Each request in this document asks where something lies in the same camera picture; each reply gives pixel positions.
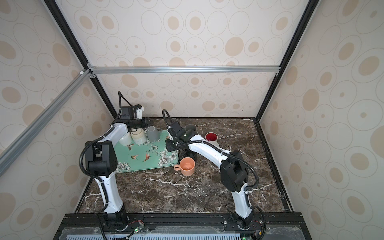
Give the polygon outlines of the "small grey mug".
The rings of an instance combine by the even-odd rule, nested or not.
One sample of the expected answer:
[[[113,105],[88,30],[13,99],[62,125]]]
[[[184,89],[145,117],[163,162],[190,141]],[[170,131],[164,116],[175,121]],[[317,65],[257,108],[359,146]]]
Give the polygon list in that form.
[[[160,140],[160,135],[162,130],[156,128],[155,126],[150,126],[147,128],[147,136],[150,142],[154,143]]]

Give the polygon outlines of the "cream and peach mug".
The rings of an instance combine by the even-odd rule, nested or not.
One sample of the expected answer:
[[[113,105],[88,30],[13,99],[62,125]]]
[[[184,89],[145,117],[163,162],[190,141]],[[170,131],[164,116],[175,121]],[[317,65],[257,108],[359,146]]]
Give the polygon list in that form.
[[[193,158],[183,158],[179,164],[174,165],[175,171],[180,171],[183,176],[189,177],[195,172],[195,160]]]

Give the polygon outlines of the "red mug black handle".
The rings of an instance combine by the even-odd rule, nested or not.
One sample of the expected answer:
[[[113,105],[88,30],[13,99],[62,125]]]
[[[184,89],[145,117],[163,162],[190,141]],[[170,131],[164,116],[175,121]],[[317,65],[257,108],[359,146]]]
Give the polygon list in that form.
[[[209,142],[216,142],[218,140],[218,135],[216,133],[210,132],[205,135],[205,139]]]

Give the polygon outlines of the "large grey mug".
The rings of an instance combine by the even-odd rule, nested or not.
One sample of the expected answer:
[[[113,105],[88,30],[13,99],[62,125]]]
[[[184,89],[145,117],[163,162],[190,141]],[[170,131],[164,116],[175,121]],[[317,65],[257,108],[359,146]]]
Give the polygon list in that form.
[[[196,127],[196,125],[188,124],[188,125],[186,125],[185,129],[186,129],[187,132],[188,131],[196,131],[197,127]]]

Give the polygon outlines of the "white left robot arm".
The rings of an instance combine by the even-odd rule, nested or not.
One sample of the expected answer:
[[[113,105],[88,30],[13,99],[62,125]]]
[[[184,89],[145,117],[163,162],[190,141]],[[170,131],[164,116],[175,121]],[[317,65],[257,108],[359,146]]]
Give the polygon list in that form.
[[[117,118],[110,128],[99,138],[88,141],[81,152],[79,166],[81,171],[97,182],[104,201],[103,213],[112,215],[122,211],[123,201],[120,198],[116,170],[118,158],[115,146],[119,140],[128,136],[132,129],[146,128],[150,120],[143,117],[144,107],[120,107]]]

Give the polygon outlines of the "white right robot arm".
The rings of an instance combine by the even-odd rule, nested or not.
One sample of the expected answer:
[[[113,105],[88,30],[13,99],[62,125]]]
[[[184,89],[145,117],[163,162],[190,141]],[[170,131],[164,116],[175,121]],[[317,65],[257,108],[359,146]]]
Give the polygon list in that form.
[[[239,151],[230,152],[216,147],[195,130],[186,130],[177,121],[166,125],[170,135],[166,140],[168,152],[189,149],[214,163],[220,169],[222,184],[232,193],[236,220],[248,226],[254,217],[248,191],[259,185],[259,177],[254,167],[243,159]]]

